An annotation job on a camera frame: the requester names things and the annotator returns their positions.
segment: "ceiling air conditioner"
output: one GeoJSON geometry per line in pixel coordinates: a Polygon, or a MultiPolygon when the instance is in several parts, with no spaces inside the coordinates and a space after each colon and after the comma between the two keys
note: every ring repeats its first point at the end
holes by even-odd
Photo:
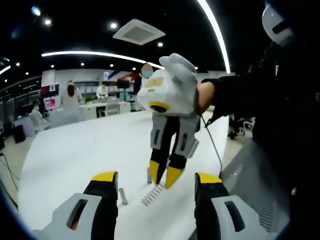
{"type": "Polygon", "coordinates": [[[166,34],[163,31],[160,31],[143,21],[132,19],[121,27],[113,35],[113,38],[141,46],[165,35],[166,34]]]}

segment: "metal pin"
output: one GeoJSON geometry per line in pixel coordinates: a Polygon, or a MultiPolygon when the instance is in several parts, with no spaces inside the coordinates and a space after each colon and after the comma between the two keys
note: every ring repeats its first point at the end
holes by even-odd
{"type": "Polygon", "coordinates": [[[128,205],[128,200],[126,199],[125,190],[123,188],[119,188],[120,197],[123,205],[128,205]]]}
{"type": "Polygon", "coordinates": [[[148,167],[148,168],[146,169],[146,176],[147,176],[146,182],[147,182],[148,184],[152,184],[152,176],[151,176],[150,167],[148,167]]]}

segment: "spring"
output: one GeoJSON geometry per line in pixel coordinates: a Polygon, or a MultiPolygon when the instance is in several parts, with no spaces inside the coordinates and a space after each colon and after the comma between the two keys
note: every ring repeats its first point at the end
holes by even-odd
{"type": "Polygon", "coordinates": [[[145,206],[149,206],[161,193],[163,189],[165,189],[166,184],[163,182],[159,182],[158,185],[154,186],[154,188],[141,200],[141,203],[145,206]]]}

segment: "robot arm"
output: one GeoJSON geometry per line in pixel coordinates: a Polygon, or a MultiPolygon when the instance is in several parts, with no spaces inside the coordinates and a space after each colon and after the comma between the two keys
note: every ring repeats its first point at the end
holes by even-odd
{"type": "Polygon", "coordinates": [[[165,69],[154,72],[138,92],[137,101],[153,112],[150,137],[153,182],[159,184],[167,168],[165,188],[169,189],[184,172],[187,159],[199,144],[195,139],[200,128],[200,117],[196,114],[198,81],[195,67],[176,53],[160,57],[159,62],[165,69]]]}
{"type": "Polygon", "coordinates": [[[52,214],[52,221],[33,233],[38,240],[113,240],[118,217],[118,173],[96,175],[52,214]]]}
{"type": "Polygon", "coordinates": [[[198,239],[271,240],[277,237],[260,225],[259,215],[240,197],[229,195],[218,177],[196,173],[194,195],[198,239]]]}

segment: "black jacket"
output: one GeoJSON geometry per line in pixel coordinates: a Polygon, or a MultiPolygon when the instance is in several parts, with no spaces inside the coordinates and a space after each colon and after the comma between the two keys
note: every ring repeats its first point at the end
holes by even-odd
{"type": "Polygon", "coordinates": [[[317,79],[307,77],[307,62],[295,42],[273,43],[252,72],[202,81],[215,87],[213,121],[229,114],[255,117],[253,138],[265,148],[288,193],[297,189],[295,199],[308,194],[315,168],[311,161],[318,158],[313,131],[320,89],[317,79]]]}

